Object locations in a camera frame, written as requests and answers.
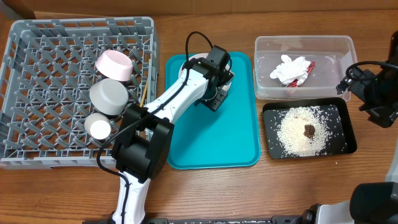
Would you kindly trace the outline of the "small pink bowl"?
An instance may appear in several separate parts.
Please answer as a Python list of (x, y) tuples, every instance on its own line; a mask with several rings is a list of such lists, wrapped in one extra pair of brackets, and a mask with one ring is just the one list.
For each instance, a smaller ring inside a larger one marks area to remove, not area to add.
[(105, 50), (95, 62), (97, 70), (108, 78), (120, 82), (131, 79), (132, 60), (117, 50)]

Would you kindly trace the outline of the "white cup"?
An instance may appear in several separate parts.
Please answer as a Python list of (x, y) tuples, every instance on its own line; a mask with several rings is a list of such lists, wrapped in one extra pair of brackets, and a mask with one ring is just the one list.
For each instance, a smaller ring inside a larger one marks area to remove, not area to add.
[(111, 133), (110, 120), (101, 113), (93, 113), (84, 122), (86, 132), (95, 139), (106, 139)]

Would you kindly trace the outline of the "brown food scrap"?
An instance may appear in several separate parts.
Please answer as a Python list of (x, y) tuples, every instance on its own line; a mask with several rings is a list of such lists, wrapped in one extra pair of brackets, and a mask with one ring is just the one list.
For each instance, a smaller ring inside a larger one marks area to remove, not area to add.
[(315, 135), (315, 127), (311, 124), (306, 124), (304, 126), (305, 130), (303, 135), (306, 136), (309, 139), (312, 139)]

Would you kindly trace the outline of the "grey bowl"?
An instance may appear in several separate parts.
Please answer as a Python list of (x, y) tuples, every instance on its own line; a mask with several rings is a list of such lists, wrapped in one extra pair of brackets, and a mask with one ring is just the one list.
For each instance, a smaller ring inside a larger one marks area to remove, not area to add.
[(89, 89), (89, 96), (94, 107), (107, 115), (120, 114), (129, 99), (124, 85), (110, 78), (95, 83)]

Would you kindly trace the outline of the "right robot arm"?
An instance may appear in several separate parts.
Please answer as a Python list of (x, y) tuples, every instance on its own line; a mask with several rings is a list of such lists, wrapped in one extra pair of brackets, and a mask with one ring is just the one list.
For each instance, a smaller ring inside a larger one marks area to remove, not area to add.
[[(359, 110), (382, 128), (397, 119), (397, 33), (391, 36), (386, 61), (363, 61), (350, 65), (336, 87), (356, 95)], [(314, 204), (292, 223), (397, 223), (397, 154), (385, 182), (359, 184), (349, 201), (333, 205)]]

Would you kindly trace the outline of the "pile of rice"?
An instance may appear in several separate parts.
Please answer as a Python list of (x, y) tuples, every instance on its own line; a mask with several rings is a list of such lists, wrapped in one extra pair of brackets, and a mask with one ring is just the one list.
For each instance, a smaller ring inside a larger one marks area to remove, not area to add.
[[(338, 108), (307, 106), (264, 112), (268, 152), (273, 159), (343, 154), (348, 150)], [(304, 126), (315, 127), (312, 139)]]

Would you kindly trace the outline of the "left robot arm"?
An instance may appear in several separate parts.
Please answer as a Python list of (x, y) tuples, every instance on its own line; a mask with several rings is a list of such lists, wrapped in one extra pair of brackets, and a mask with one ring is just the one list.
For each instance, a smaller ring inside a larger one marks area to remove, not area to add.
[(215, 45), (206, 57), (187, 58), (180, 77), (158, 99), (131, 105), (114, 135), (111, 156), (120, 176), (118, 205), (110, 223), (141, 223), (149, 183), (169, 154), (176, 121), (191, 105), (216, 111), (227, 97), (234, 74), (231, 57)]

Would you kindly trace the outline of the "white napkin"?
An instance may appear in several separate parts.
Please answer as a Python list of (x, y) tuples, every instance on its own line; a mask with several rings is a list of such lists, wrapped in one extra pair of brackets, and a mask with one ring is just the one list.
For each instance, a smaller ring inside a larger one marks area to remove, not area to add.
[(288, 55), (280, 56), (282, 63), (276, 66), (271, 72), (272, 79), (279, 79), (281, 84), (288, 85), (295, 79), (300, 79), (307, 72), (307, 67), (311, 61), (305, 59), (304, 56), (297, 57), (292, 60)]

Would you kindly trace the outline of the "red snack wrapper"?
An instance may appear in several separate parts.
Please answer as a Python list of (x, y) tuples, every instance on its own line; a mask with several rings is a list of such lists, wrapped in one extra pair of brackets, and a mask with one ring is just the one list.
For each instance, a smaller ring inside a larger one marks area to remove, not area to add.
[(295, 88), (301, 85), (309, 76), (309, 74), (312, 72), (312, 70), (315, 67), (315, 62), (311, 62), (310, 65), (307, 67), (307, 72), (305, 75), (303, 75), (299, 80), (295, 79), (293, 82), (289, 83), (287, 87), (289, 88)]

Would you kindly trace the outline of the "wooden chopstick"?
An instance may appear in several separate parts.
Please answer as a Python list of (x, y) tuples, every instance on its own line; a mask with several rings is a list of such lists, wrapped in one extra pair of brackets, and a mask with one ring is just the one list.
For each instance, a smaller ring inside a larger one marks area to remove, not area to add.
[(146, 94), (147, 94), (148, 85), (149, 85), (149, 81), (146, 81), (146, 84), (145, 84), (145, 87), (144, 87), (144, 91), (142, 92), (142, 98), (141, 98), (141, 102), (140, 102), (140, 107), (144, 106), (144, 102), (146, 100)]

